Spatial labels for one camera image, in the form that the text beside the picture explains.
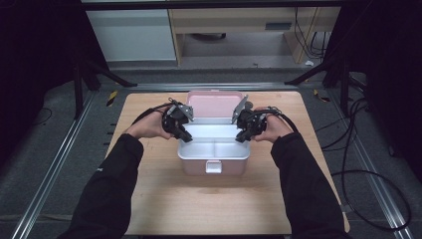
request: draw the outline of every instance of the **black sleeve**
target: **black sleeve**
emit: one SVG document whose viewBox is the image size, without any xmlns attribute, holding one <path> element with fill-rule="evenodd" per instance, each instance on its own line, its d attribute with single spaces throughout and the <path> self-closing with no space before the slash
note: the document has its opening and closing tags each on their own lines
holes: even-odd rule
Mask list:
<svg viewBox="0 0 422 239">
<path fill-rule="evenodd" d="M 350 238 L 338 201 L 301 134 L 279 137 L 271 155 L 280 170 L 292 237 Z"/>
<path fill-rule="evenodd" d="M 130 221 L 130 200 L 142 155 L 139 140 L 123 134 L 85 186 L 71 226 L 58 238 L 121 238 Z"/>
</svg>

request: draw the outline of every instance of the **box latch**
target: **box latch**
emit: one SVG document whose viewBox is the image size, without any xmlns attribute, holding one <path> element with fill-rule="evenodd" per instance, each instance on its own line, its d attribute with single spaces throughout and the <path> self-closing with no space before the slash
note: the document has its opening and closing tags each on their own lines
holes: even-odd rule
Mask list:
<svg viewBox="0 0 422 239">
<path fill-rule="evenodd" d="M 220 160 L 207 160 L 205 166 L 206 173 L 221 173 L 223 171 L 223 163 Z"/>
</svg>

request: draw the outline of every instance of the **table top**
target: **table top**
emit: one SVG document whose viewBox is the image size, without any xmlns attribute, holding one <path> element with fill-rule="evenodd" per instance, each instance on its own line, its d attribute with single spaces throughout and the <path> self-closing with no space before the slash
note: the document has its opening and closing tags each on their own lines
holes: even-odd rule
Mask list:
<svg viewBox="0 0 422 239">
<path fill-rule="evenodd" d="M 317 136 L 297 92 L 245 92 L 258 106 L 279 108 L 298 127 L 331 187 L 332 179 Z M 131 94 L 127 97 L 108 151 L 140 113 L 168 102 L 186 102 L 186 93 Z M 132 195 L 129 235 L 291 234 L 270 142 L 251 141 L 240 176 L 189 176 L 177 155 L 178 140 L 142 138 L 144 154 Z M 349 225 L 344 216 L 344 225 Z"/>
</svg>

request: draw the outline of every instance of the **storage container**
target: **storage container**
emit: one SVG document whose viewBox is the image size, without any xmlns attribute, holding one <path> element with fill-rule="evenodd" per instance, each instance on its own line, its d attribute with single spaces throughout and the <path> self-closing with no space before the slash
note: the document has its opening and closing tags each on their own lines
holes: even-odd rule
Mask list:
<svg viewBox="0 0 422 239">
<path fill-rule="evenodd" d="M 188 175 L 241 175 L 245 172 L 250 144 L 235 140 L 236 124 L 231 124 L 234 108 L 242 100 L 239 92 L 190 92 L 187 104 L 195 121 L 185 124 L 190 142 L 179 141 L 178 155 Z"/>
</svg>

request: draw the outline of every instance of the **person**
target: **person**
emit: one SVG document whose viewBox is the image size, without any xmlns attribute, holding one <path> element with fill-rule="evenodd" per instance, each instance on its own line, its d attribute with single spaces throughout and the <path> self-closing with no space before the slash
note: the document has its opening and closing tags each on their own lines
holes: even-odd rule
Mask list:
<svg viewBox="0 0 422 239">
<path fill-rule="evenodd" d="M 130 220 L 130 199 L 143 155 L 142 138 L 172 135 L 161 126 L 166 108 L 130 126 L 85 186 L 69 229 L 59 239 L 120 238 Z M 255 141 L 270 141 L 271 156 L 280 170 L 286 212 L 295 239 L 350 238 L 343 216 L 325 176 L 298 132 L 273 115 Z"/>
</svg>

